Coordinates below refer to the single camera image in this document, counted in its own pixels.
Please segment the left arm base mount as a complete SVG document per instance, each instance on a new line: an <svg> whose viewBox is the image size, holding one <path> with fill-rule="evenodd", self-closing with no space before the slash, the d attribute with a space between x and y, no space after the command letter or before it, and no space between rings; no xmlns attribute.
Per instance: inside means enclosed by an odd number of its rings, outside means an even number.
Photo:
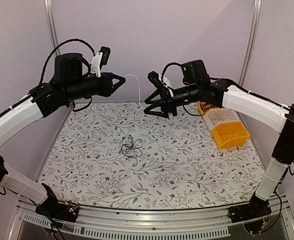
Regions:
<svg viewBox="0 0 294 240"><path fill-rule="evenodd" d="M47 198L42 204L37 205L35 212L50 219L75 223L78 218L80 205L71 200L59 201L48 185L44 183L41 185L46 190Z"/></svg>

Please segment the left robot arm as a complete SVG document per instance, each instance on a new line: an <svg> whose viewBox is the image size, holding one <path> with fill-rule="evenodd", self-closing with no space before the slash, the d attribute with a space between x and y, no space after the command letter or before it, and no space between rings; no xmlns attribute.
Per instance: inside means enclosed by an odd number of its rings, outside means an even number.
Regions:
<svg viewBox="0 0 294 240"><path fill-rule="evenodd" d="M29 125L46 118L59 108L74 108L79 99L91 100L93 96L110 97L126 80L111 72L102 72L108 62L111 50L103 46L98 52L82 39L69 39L60 44L79 42L92 52L88 62L81 53L65 53L55 57L54 74L31 89L20 101L0 113L0 148L12 137ZM40 184L11 168L0 155L0 187L18 196L29 199L50 217L57 217L61 211L75 212L75 204L59 201L46 184Z"/></svg>

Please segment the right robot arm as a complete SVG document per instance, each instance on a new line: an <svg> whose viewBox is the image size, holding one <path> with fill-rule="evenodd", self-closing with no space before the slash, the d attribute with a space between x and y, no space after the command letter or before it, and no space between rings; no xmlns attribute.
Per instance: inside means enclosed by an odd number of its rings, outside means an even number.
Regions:
<svg viewBox="0 0 294 240"><path fill-rule="evenodd" d="M164 81L165 74L150 72L148 80L156 90L145 100L147 115L168 118L177 115L177 107L205 102L253 118L279 133L271 160L259 183L253 200L246 206L249 218L256 218L265 210L265 203L281 184L294 160L294 104L286 106L242 88L228 78L213 78L204 62L193 60L178 65L183 74L181 88L173 89Z"/></svg>

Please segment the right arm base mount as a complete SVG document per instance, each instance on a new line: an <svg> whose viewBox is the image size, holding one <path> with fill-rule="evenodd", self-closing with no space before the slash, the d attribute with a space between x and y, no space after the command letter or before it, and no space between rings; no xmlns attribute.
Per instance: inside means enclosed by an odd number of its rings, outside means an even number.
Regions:
<svg viewBox="0 0 294 240"><path fill-rule="evenodd" d="M232 223L249 221L244 224L244 229L252 235L260 234L271 219L271 208L268 200L261 200L255 194L249 203L232 206L228 209L227 216Z"/></svg>

